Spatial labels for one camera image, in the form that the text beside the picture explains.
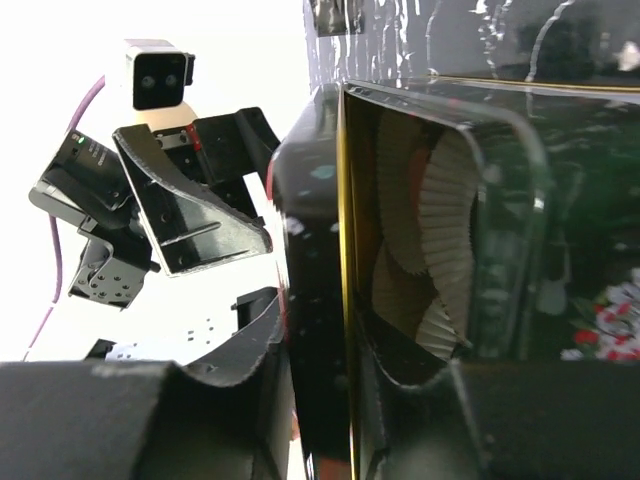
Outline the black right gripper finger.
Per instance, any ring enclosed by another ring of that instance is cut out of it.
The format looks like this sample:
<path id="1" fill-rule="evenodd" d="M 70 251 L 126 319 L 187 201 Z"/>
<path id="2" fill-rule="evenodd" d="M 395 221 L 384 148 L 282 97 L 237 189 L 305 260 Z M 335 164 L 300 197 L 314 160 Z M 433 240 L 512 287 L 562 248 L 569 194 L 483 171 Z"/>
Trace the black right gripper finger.
<path id="1" fill-rule="evenodd" d="M 237 329 L 242 330 L 256 320 L 277 296 L 275 287 L 263 287 L 261 289 L 239 296 L 232 305 L 236 312 Z"/>

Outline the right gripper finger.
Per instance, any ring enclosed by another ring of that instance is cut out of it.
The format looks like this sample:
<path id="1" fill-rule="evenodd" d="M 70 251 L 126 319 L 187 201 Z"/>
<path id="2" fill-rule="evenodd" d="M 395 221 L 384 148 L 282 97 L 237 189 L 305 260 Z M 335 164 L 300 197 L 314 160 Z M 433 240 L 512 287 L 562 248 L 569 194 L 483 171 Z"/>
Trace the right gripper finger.
<path id="1" fill-rule="evenodd" d="M 357 307 L 365 479 L 635 479 L 635 362 L 444 362 Z"/>
<path id="2" fill-rule="evenodd" d="M 194 364 L 1 367 L 5 479 L 283 479 L 293 394 L 279 301 Z"/>

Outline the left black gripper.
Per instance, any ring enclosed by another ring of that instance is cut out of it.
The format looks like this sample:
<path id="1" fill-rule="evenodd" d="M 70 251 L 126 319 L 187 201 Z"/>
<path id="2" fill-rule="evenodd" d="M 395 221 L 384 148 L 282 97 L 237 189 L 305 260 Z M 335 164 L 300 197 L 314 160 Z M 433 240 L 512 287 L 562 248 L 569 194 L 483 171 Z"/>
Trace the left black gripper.
<path id="1" fill-rule="evenodd" d="M 267 179 L 280 140 L 258 107 L 152 132 L 148 125 L 113 133 L 140 222 L 169 276 L 267 254 L 244 177 Z"/>

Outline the gold tin with cups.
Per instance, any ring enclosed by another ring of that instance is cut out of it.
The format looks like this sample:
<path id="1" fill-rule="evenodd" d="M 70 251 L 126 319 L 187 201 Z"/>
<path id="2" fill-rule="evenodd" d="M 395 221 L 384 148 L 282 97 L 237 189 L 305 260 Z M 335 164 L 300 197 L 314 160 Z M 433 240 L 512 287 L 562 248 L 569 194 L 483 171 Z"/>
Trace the gold tin with cups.
<path id="1" fill-rule="evenodd" d="M 318 89 L 269 188 L 305 475 L 365 479 L 357 307 L 444 362 L 639 366 L 639 89 Z"/>

